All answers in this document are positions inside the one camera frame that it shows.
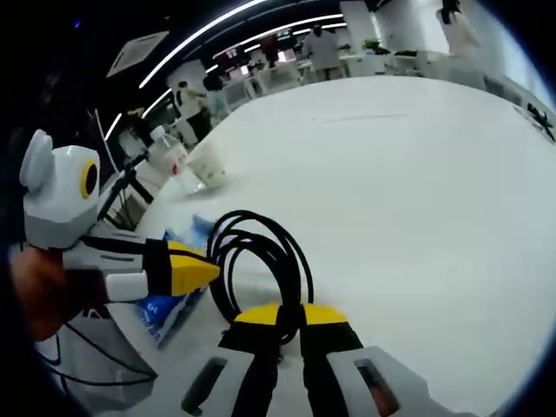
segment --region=desk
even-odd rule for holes
[[[252,209],[300,243],[316,301],[424,377],[443,405],[487,415],[528,375],[556,314],[556,149],[511,103],[422,78],[342,79],[248,103],[204,142],[229,185],[186,199],[170,181],[140,232]],[[261,264],[237,268],[243,308],[276,297]],[[157,351],[128,306],[110,311],[158,373],[226,327],[206,294]],[[285,348],[269,415],[308,415],[298,350]]]

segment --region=black wire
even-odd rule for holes
[[[265,226],[278,241],[263,235],[234,228],[241,222],[256,221]],[[311,271],[300,246],[280,224],[247,210],[236,210],[218,220],[208,237],[207,257],[220,267],[220,276],[211,282],[210,292],[215,304],[228,323],[242,311],[234,294],[234,265],[241,252],[248,251],[267,265],[276,279],[285,315],[296,314],[301,305],[301,263],[308,286],[308,302],[314,302]],[[282,344],[295,337],[297,327],[285,330]]]
[[[64,374],[53,367],[48,367],[50,372],[65,378],[68,381],[74,381],[79,384],[88,385],[90,387],[129,387],[132,385],[139,385],[139,384],[146,384],[155,380],[155,378],[144,378],[142,380],[137,381],[122,381],[122,382],[93,382],[93,381],[85,381],[80,378],[76,378],[75,376]]]
[[[114,363],[117,363],[118,365],[120,365],[121,367],[124,367],[126,369],[128,369],[131,372],[135,372],[136,374],[142,374],[142,375],[147,375],[150,378],[156,378],[156,374],[152,373],[152,372],[148,372],[148,371],[143,371],[141,369],[138,369],[136,367],[132,367],[128,364],[126,364],[125,362],[117,359],[115,356],[113,356],[112,354],[109,354],[106,350],[104,350],[102,347],[98,346],[96,343],[94,343],[91,339],[89,339],[86,335],[84,335],[83,333],[81,333],[79,330],[77,330],[76,328],[74,328],[72,325],[70,325],[69,323],[66,324],[66,328],[68,328],[69,330],[71,330],[73,333],[75,333],[77,336],[79,336],[81,339],[83,339],[84,341],[86,341],[87,343],[89,343],[89,345],[91,345],[94,349],[96,349],[99,353],[101,353],[102,355],[104,355],[105,357],[107,357],[108,359],[110,359],[111,361],[113,361]]]
[[[40,358],[43,361],[45,361],[49,365],[53,367],[60,366],[60,364],[62,363],[62,356],[60,355],[60,336],[58,336],[58,333],[56,333],[56,358],[55,359],[47,358],[38,350],[36,351],[36,353],[40,356]]]

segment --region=white pillar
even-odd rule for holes
[[[371,20],[371,13],[365,2],[361,1],[341,2],[340,9],[347,23],[347,30],[354,41],[355,53],[362,54],[363,42],[378,37]]]

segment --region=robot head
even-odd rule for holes
[[[20,183],[25,234],[39,248],[69,248],[96,224],[100,162],[80,146],[52,149],[52,138],[37,130],[25,153]]]

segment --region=robot eye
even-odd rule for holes
[[[88,199],[93,193],[98,178],[98,168],[93,161],[88,161],[81,171],[81,197]]]

